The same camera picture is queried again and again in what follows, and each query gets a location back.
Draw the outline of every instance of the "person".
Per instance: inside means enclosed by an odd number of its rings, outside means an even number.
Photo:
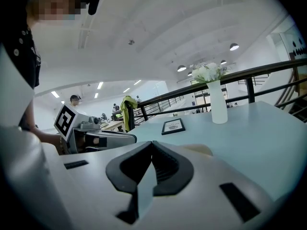
[[[102,113],[101,116],[100,116],[100,119],[101,119],[102,121],[104,121],[104,120],[107,121],[106,114],[105,114],[105,113]]]
[[[119,110],[119,106],[114,103],[113,105],[113,113]]]
[[[76,106],[79,105],[80,98],[77,95],[73,94],[71,96],[70,100],[71,100],[71,102],[70,102],[71,106],[76,107]]]
[[[139,98],[139,96],[138,96],[138,95],[136,96],[136,102],[137,102],[137,103],[142,102],[142,100]]]
[[[39,85],[41,58],[30,28],[41,20],[64,20],[68,15],[80,14],[85,3],[90,3],[90,13],[93,0],[10,0],[9,6],[2,4],[2,1],[1,14],[5,23],[1,24],[1,42],[19,73],[34,89]],[[22,130],[31,131],[41,142],[54,145],[59,154],[64,153],[64,140],[60,135],[47,134],[35,126],[33,100],[26,108],[19,126]],[[84,137],[77,143],[82,146]]]

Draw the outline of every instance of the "desk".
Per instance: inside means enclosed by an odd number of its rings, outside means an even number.
[[[228,108],[228,122],[217,125],[211,113],[155,118],[133,129],[138,142],[205,144],[264,188],[273,200],[290,192],[307,158],[307,125],[264,102]],[[165,121],[181,118],[186,131],[161,135]]]
[[[122,126],[124,133],[126,132],[124,121],[111,121],[108,123],[108,126],[105,126],[103,128],[100,128],[101,130],[113,130],[119,126]]]

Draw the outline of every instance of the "ceiling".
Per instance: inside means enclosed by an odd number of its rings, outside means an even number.
[[[234,63],[283,11],[277,0],[100,0],[94,16],[83,11],[74,22],[34,26],[43,60],[35,92],[99,81],[180,81],[188,70],[178,73],[179,65]],[[240,48],[230,51],[231,43]]]
[[[146,81],[141,81],[134,85],[136,81],[115,81],[115,82],[104,82],[102,87],[98,90],[98,82],[85,84],[80,86],[74,86],[70,88],[65,88],[61,90],[57,90],[56,93],[59,95],[59,98],[55,98],[52,93],[46,93],[41,96],[37,96],[35,98],[35,102],[39,102],[48,106],[49,108],[56,109],[59,108],[62,103],[61,101],[65,101],[66,103],[70,102],[70,97],[74,95],[78,95],[81,97],[82,102],[94,102],[102,99],[108,98],[116,98],[119,96],[129,95],[133,90],[141,87],[146,83]],[[95,93],[98,93],[98,97],[94,99]]]

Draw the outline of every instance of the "picture frame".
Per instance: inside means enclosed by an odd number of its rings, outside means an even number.
[[[161,135],[173,134],[185,130],[186,128],[184,127],[181,118],[177,118],[164,122]]]

